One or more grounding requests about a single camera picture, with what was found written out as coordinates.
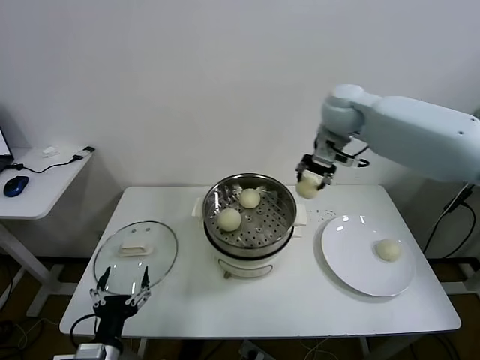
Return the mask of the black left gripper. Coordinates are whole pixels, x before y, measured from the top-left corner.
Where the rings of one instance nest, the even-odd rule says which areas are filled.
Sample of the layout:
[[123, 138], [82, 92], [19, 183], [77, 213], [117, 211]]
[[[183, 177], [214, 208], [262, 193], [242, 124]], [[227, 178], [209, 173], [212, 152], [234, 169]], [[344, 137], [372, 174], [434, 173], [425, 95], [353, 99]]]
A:
[[107, 281], [111, 267], [108, 266], [100, 276], [95, 288], [89, 290], [93, 301], [93, 310], [100, 322], [95, 334], [95, 341], [102, 344], [119, 343], [126, 319], [137, 313], [151, 295], [149, 267], [143, 272], [140, 288], [131, 297], [128, 295], [107, 295]]

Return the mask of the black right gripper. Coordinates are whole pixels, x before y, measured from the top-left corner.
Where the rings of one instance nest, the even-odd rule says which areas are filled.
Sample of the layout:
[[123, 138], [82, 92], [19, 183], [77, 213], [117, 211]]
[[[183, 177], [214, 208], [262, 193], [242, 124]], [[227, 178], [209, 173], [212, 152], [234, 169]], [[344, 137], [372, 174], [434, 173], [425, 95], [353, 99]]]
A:
[[295, 168], [297, 182], [300, 183], [304, 172], [308, 171], [315, 175], [321, 175], [318, 191], [329, 186], [337, 171], [335, 158], [336, 153], [326, 142], [314, 141], [312, 153], [304, 154]]

